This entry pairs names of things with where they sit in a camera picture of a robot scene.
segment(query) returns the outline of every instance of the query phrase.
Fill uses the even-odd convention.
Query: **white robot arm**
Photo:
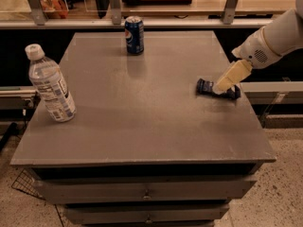
[[[242,60],[233,63],[215,82],[213,92],[220,94],[247,78],[252,69],[265,68],[292,51],[303,48],[303,0],[271,24],[262,27],[232,53]]]

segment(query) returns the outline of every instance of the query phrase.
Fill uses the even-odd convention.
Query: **blue can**
[[[127,52],[138,55],[144,50],[144,27],[140,17],[130,16],[125,21]]]

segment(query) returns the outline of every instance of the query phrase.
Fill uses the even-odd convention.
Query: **desk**
[[[121,32],[77,33],[61,61],[76,117],[41,103],[11,164],[74,223],[212,226],[276,159],[245,95],[196,96],[228,64],[211,31],[145,32],[139,56]]]

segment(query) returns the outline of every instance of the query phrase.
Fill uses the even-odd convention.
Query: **clear water bottle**
[[[59,65],[45,56],[39,44],[28,45],[26,52],[30,59],[29,79],[52,118],[58,122],[72,119],[76,113],[75,102]]]

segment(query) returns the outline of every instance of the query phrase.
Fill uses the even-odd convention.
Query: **floor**
[[[258,181],[241,200],[216,221],[216,227],[303,226],[303,128],[266,129],[277,161],[263,165]],[[11,186],[21,168],[9,166],[20,138],[12,136],[0,152],[0,226],[75,227],[59,218],[55,206]]]

